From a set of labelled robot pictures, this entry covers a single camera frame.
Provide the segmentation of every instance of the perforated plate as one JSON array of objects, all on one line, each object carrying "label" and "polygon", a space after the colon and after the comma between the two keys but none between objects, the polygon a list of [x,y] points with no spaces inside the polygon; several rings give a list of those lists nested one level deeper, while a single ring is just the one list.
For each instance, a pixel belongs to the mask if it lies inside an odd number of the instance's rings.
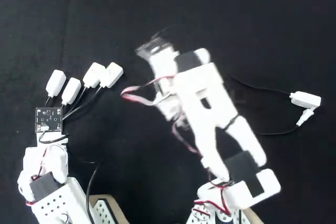
[{"label": "perforated plate", "polygon": [[100,199],[94,207],[98,221],[96,224],[117,224],[105,200]]}]

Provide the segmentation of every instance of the circuit board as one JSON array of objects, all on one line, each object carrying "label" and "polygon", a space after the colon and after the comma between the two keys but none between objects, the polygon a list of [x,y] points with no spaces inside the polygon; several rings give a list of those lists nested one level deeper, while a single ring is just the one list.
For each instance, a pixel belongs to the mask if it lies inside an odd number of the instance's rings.
[{"label": "circuit board", "polygon": [[35,109],[35,132],[62,132],[62,108],[46,107]]}]

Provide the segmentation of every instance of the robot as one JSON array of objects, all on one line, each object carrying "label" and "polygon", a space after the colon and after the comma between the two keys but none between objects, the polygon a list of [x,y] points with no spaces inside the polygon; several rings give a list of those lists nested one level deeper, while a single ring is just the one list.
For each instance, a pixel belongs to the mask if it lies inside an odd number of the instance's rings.
[{"label": "robot", "polygon": [[[266,154],[246,119],[236,110],[206,49],[180,54],[172,44],[156,37],[136,53],[154,72],[155,79],[146,85],[154,84],[155,99],[149,101],[132,94],[141,86],[124,89],[121,97],[156,106],[167,121],[173,121],[173,134],[216,177],[198,189],[198,200],[194,201],[187,224],[238,223],[234,217],[242,214],[240,210],[280,192],[274,172],[262,169]],[[207,101],[209,108],[204,107],[202,100]],[[194,133],[195,146],[179,134],[179,127],[186,125]],[[220,141],[216,127],[237,141],[241,147],[238,154],[222,160],[216,148]],[[61,132],[37,133],[37,146],[26,149],[19,191],[40,224],[104,223],[104,216],[99,214],[104,202],[88,206],[88,212],[85,193],[75,178],[68,177],[67,142],[67,136]],[[109,214],[106,223],[115,223],[113,213],[104,209]]]}]

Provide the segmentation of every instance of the table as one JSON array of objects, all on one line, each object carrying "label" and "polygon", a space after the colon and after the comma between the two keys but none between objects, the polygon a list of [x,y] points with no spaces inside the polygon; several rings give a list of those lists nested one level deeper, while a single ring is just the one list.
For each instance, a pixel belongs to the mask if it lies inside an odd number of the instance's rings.
[{"label": "table", "polygon": [[[130,223],[184,223],[207,181],[197,156],[171,134],[156,108],[122,101],[120,91],[152,78],[134,50],[156,32],[181,52],[207,48],[220,73],[250,84],[323,97],[302,128],[259,137],[282,184],[256,205],[265,223],[331,223],[336,113],[336,0],[0,0],[0,209],[2,223],[36,223],[17,190],[26,147],[36,143],[34,109],[46,100],[54,69],[81,79],[96,61],[115,61],[124,76],[85,113],[64,124],[78,157],[108,157],[92,194],[111,194]],[[302,109],[281,94],[227,78],[238,109],[259,132],[293,127]],[[222,155],[234,143],[218,131]],[[70,158],[86,188],[93,166]]]}]

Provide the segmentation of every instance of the cable connector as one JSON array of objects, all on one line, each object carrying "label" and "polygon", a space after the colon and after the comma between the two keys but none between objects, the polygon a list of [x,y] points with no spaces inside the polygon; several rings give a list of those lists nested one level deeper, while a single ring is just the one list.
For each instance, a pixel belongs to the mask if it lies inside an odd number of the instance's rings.
[{"label": "cable connector", "polygon": [[58,96],[66,79],[67,78],[63,71],[54,70],[46,86],[48,96],[51,98]]},{"label": "cable connector", "polygon": [[112,87],[124,73],[122,67],[112,62],[100,75],[100,86],[102,88]]},{"label": "cable connector", "polygon": [[314,115],[313,110],[311,110],[311,109],[304,110],[302,116],[300,117],[300,119],[298,120],[298,122],[296,123],[296,125],[300,127],[312,115]]},{"label": "cable connector", "polygon": [[301,91],[291,93],[289,98],[291,103],[306,109],[314,110],[321,105],[321,97]]},{"label": "cable connector", "polygon": [[76,78],[70,78],[67,86],[65,87],[62,94],[62,104],[72,104],[78,95],[78,92],[81,88],[80,80]]},{"label": "cable connector", "polygon": [[103,71],[105,71],[105,67],[103,65],[96,62],[92,63],[83,78],[84,87],[95,88],[100,82],[99,77]]}]

